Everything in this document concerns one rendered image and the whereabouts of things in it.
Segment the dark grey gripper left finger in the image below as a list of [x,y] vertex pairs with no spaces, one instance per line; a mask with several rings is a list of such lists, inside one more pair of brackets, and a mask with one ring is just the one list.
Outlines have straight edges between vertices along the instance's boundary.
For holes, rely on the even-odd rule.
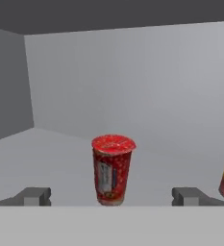
[[0,200],[0,206],[50,206],[50,187],[26,187],[15,196]]

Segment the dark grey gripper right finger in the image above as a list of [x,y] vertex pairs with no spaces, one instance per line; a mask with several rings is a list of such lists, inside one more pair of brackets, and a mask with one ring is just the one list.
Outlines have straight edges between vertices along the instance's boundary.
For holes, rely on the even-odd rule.
[[206,195],[197,187],[173,187],[172,188],[172,205],[183,207],[224,207],[224,201],[212,198]]

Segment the red yogurt cup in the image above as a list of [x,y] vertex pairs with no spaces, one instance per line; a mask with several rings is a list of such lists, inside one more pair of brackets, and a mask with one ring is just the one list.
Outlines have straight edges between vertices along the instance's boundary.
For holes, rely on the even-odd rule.
[[100,135],[91,142],[97,201],[120,206],[125,198],[136,143],[124,135]]

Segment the grey cabinet interior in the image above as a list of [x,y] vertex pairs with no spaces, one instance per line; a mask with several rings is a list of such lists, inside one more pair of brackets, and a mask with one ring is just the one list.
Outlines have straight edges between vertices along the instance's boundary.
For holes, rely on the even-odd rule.
[[0,200],[96,202],[90,143],[135,140],[125,202],[213,196],[224,166],[224,0],[0,0]]

